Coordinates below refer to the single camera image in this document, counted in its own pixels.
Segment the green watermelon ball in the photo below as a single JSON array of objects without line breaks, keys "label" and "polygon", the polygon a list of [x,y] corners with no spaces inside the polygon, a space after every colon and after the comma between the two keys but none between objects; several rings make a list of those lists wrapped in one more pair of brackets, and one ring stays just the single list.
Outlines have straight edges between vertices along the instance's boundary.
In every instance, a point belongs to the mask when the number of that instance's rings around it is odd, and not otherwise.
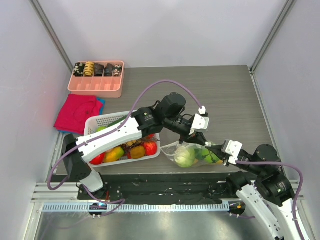
[{"label": "green watermelon ball", "polygon": [[201,156],[204,161],[206,161],[209,164],[216,164],[220,161],[220,159],[211,151],[208,149],[203,149],[201,152]]}]

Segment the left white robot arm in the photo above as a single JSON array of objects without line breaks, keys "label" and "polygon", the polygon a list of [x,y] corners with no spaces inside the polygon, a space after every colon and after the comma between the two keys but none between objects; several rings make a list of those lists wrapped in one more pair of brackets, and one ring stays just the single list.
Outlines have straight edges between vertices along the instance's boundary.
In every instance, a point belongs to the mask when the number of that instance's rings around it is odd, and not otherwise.
[{"label": "left white robot arm", "polygon": [[107,192],[102,177],[89,166],[89,162],[98,155],[114,149],[129,141],[139,140],[168,129],[180,136],[180,142],[205,146],[204,132],[209,126],[209,116],[205,107],[186,119],[182,115],[186,99],[172,92],[154,105],[141,107],[128,113],[119,123],[98,133],[74,137],[68,134],[63,139],[62,160],[67,178],[80,182],[93,198],[100,200]]}]

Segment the pale green cabbage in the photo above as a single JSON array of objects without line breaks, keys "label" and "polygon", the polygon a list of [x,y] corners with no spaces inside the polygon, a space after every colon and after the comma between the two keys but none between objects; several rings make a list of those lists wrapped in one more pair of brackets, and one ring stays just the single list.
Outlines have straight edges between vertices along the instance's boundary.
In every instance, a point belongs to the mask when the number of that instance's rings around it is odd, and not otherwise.
[{"label": "pale green cabbage", "polygon": [[174,161],[181,168],[190,168],[196,159],[196,153],[193,148],[179,147],[174,154]]}]

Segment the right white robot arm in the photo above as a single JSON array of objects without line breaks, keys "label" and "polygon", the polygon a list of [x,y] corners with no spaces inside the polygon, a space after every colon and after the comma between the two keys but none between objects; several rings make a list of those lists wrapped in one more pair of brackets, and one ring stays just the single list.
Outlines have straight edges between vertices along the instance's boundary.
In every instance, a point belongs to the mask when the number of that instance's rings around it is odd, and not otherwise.
[{"label": "right white robot arm", "polygon": [[262,144],[253,154],[242,146],[238,141],[226,140],[222,145],[206,147],[225,166],[239,168],[226,178],[226,193],[244,202],[272,240],[308,240],[297,209],[302,172],[297,170],[299,184],[294,190],[281,168],[295,166],[283,163],[272,145]]}]

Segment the clear dotted zip bag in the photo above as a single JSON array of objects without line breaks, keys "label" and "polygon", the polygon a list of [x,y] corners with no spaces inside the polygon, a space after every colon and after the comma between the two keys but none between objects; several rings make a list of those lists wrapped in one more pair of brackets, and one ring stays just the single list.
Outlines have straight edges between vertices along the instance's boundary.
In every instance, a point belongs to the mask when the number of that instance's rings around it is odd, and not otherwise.
[{"label": "clear dotted zip bag", "polygon": [[182,143],[178,141],[161,146],[164,155],[180,168],[193,168],[204,165],[222,165],[214,153],[204,146],[193,143]]}]

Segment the green bell pepper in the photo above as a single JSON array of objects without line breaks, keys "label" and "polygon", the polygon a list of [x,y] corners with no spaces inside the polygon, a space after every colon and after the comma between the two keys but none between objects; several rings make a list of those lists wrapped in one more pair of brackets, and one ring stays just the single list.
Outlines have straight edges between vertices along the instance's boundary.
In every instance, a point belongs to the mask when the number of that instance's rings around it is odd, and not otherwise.
[{"label": "green bell pepper", "polygon": [[198,161],[204,161],[209,154],[210,154],[210,152],[206,148],[204,148],[204,149],[199,148],[199,149],[195,150],[195,158]]}]

